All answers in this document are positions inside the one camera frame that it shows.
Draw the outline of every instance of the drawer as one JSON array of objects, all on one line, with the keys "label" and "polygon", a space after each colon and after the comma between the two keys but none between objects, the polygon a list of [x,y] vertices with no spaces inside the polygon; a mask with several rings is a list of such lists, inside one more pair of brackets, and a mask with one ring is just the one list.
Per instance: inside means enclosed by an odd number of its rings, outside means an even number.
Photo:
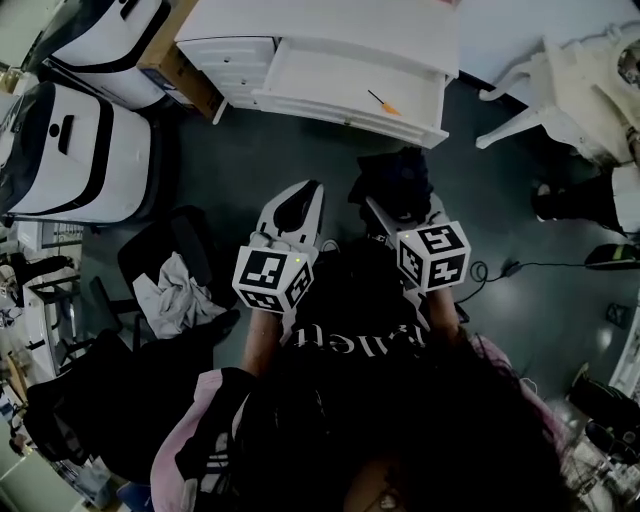
[{"label": "drawer", "polygon": [[220,93],[225,98],[237,97],[237,96],[246,96],[247,98],[253,98],[251,95],[251,91],[254,91],[253,88],[244,88],[244,87],[217,87]]},{"label": "drawer", "polygon": [[[424,127],[419,127],[391,117],[371,115],[344,107],[325,105],[307,100],[278,98],[272,95],[265,95],[262,91],[256,91],[254,98],[260,106],[260,109],[265,112],[290,114],[343,124],[345,126],[380,133],[417,145],[431,143],[431,140],[427,140],[426,138],[429,132],[425,130]],[[434,139],[433,142],[436,142],[436,140],[440,142],[443,139]]]},{"label": "drawer", "polygon": [[[389,114],[368,91],[396,108]],[[322,41],[283,39],[262,89],[261,110],[345,124],[432,148],[440,129],[444,74]]]},{"label": "drawer", "polygon": [[236,108],[250,108],[253,110],[260,110],[260,106],[258,102],[254,99],[251,94],[234,94],[231,96],[227,96],[227,101],[229,104]]},{"label": "drawer", "polygon": [[264,85],[265,76],[249,75],[244,73],[211,73],[203,71],[218,89],[246,88],[249,91],[261,88]]},{"label": "drawer", "polygon": [[268,67],[275,52],[270,37],[219,37],[177,44],[192,64],[202,70],[242,64],[264,64]]},{"label": "drawer", "polygon": [[200,66],[203,73],[212,73],[214,75],[245,75],[265,77],[269,72],[270,63],[268,62],[229,62],[218,64],[206,64]]}]

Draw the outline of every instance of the white wall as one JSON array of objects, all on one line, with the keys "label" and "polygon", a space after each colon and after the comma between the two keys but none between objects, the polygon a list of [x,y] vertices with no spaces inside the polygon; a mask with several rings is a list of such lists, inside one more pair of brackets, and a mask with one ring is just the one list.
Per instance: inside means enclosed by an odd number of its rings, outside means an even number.
[{"label": "white wall", "polygon": [[20,512],[69,512],[82,500],[38,453],[24,459],[13,453],[5,421],[0,421],[0,490]]},{"label": "white wall", "polygon": [[60,0],[0,0],[0,62],[21,66]]},{"label": "white wall", "polygon": [[[460,69],[493,84],[537,51],[543,35],[562,45],[640,21],[632,0],[462,0],[458,10]],[[529,102],[522,85],[509,94]]]}]

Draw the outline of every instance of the white drawer unit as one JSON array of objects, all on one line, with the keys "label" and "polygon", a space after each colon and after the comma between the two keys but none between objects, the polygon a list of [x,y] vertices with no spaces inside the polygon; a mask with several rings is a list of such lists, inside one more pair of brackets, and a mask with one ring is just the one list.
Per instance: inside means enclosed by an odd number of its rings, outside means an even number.
[{"label": "white drawer unit", "polygon": [[198,0],[176,41],[236,107],[432,148],[449,135],[441,123],[445,87],[459,73],[458,3]]},{"label": "white drawer unit", "polygon": [[183,41],[180,49],[199,69],[238,64],[269,63],[275,51],[270,37],[217,37]]},{"label": "white drawer unit", "polygon": [[[440,129],[446,76],[362,49],[282,40],[262,89],[261,110],[345,124],[432,148]],[[393,106],[389,114],[369,91]]]},{"label": "white drawer unit", "polygon": [[261,88],[275,53],[270,37],[182,41],[178,47],[234,107],[259,109],[251,91]]}]

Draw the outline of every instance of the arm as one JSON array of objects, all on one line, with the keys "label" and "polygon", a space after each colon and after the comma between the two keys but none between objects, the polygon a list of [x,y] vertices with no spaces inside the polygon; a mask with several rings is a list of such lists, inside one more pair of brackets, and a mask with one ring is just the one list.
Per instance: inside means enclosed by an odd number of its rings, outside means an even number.
[{"label": "arm", "polygon": [[460,329],[460,322],[451,288],[441,288],[427,293],[427,304],[429,305],[431,328],[442,333],[450,341],[455,340]]},{"label": "arm", "polygon": [[627,143],[629,144],[631,156],[633,156],[636,165],[640,167],[640,133],[635,128],[627,130]]},{"label": "arm", "polygon": [[264,375],[279,346],[280,318],[254,309],[244,347],[242,369],[255,377]]}]

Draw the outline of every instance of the white machine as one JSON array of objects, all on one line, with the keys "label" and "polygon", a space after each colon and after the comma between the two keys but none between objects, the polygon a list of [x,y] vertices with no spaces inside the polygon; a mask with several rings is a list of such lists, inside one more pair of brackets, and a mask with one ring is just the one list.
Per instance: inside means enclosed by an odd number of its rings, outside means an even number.
[{"label": "white machine", "polygon": [[130,110],[157,103],[164,92],[136,67],[169,15],[162,0],[64,0],[30,59],[49,59]]},{"label": "white machine", "polygon": [[104,224],[148,207],[152,127],[110,102],[44,82],[0,126],[0,214]]},{"label": "white machine", "polygon": [[313,282],[324,203],[317,181],[297,183],[262,209],[257,231],[241,247],[233,288],[249,308],[285,313]]}]

